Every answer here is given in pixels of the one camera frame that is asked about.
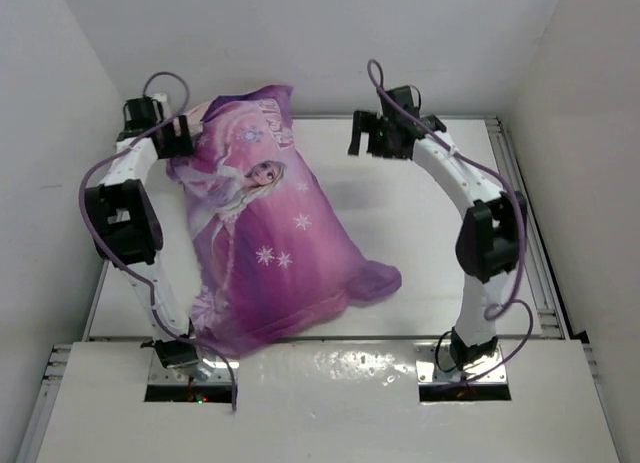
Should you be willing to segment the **pink princess pillowcase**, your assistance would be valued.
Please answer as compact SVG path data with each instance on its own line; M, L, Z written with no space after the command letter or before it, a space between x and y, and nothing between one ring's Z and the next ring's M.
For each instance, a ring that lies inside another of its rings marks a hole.
M183 190L200 271L197 338L240 357L396 293L400 271L364 256L297 151L293 90L268 85L189 109L194 144L167 165Z

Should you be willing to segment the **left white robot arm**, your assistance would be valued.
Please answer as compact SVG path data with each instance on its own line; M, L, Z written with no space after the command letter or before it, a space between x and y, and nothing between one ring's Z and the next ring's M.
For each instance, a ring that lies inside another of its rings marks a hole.
M164 94L126 101L115 156L99 183L82 182L79 196L98 254L125 276L150 321L152 336L142 346L155 351L163 368L187 370L198 365L198 350L161 263L164 235L145 188L156 162L194 152L187 117L167 110Z

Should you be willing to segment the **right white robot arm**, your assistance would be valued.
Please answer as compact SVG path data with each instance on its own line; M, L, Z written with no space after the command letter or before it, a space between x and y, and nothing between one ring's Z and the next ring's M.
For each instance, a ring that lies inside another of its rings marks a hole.
M456 370L497 348L496 320L514 303L501 299L508 277L522 278L527 204L490 168L464 156L436 116L422 117L409 85L377 91L379 113L353 114L349 154L411 160L425 170L461 216L455 255L464 273L459 317L449 352Z

